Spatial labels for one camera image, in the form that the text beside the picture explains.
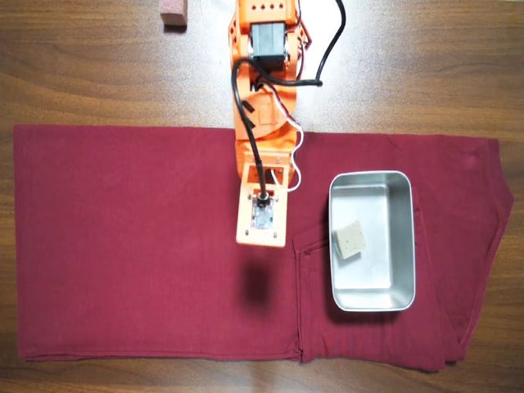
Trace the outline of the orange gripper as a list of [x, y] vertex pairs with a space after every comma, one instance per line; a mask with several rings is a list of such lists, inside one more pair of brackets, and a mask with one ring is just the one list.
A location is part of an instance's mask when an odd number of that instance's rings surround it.
[[[297, 137], [277, 137], [257, 139], [256, 146], [265, 169], [277, 166], [287, 166], [290, 170], [287, 180], [283, 180], [281, 170], [276, 170], [278, 181], [290, 184], [295, 170], [291, 164], [291, 152], [296, 147]], [[237, 172], [242, 178], [245, 164], [254, 165], [255, 158], [248, 140], [237, 140], [235, 142], [235, 153], [237, 162]]]

